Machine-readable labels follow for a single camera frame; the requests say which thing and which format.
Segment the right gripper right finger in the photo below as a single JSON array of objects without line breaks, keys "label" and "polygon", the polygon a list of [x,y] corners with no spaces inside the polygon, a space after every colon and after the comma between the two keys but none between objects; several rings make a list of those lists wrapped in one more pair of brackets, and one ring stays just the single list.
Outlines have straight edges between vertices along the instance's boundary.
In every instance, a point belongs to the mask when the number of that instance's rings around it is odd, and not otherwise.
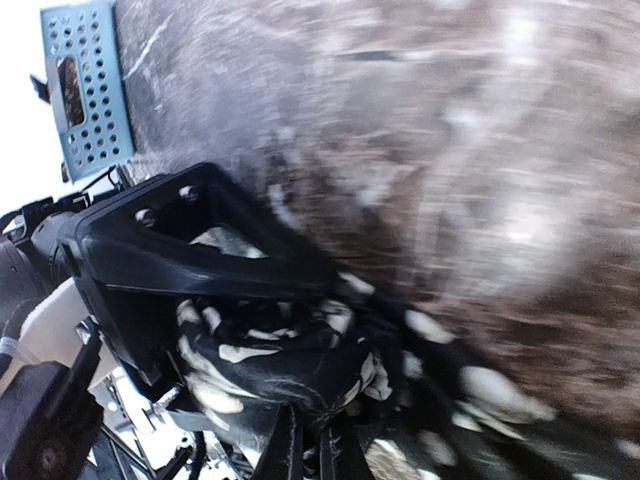
[{"label": "right gripper right finger", "polygon": [[321,480],[374,480],[352,424],[336,419],[320,437]]}]

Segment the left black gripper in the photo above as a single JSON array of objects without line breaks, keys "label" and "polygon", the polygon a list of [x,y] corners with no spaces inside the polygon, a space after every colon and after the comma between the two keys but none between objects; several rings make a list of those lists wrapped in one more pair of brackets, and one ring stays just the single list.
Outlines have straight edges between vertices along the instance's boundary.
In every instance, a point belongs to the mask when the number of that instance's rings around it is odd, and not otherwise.
[{"label": "left black gripper", "polygon": [[[71,276],[58,243],[90,199],[43,199],[29,210],[30,261],[43,280]],[[330,294],[333,261],[276,220],[212,163],[157,175],[72,219],[82,300],[137,391],[158,400],[185,387],[175,310],[185,295],[299,299]]]}]

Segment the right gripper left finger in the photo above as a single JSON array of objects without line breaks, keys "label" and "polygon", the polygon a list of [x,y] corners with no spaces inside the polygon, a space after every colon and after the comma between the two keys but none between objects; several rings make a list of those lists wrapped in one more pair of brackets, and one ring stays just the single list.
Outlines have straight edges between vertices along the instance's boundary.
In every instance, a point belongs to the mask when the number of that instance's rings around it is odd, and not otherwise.
[{"label": "right gripper left finger", "polygon": [[297,410],[290,405],[282,406],[251,480],[302,480],[303,433],[304,426]]}]

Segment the black white patterned tie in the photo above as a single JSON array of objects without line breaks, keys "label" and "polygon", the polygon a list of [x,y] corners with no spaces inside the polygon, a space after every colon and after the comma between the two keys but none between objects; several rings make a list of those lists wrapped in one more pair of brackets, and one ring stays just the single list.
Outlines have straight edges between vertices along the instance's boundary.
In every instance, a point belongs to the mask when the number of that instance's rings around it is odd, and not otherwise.
[{"label": "black white patterned tie", "polygon": [[336,419],[391,422],[421,442],[438,476],[635,479],[639,456],[523,391],[429,314],[339,271],[303,300],[184,298],[176,307],[184,383],[218,431],[295,408],[303,479],[320,479]]}]

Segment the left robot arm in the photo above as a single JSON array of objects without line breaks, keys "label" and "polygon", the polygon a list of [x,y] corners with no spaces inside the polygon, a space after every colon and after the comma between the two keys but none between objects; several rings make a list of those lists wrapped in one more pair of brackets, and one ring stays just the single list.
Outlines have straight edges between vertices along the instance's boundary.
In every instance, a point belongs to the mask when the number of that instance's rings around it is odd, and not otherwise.
[{"label": "left robot arm", "polygon": [[84,194],[22,210],[1,237],[1,317],[72,279],[138,391],[180,379],[174,308],[183,298],[303,300],[330,294],[333,262],[223,170],[200,163],[96,203]]}]

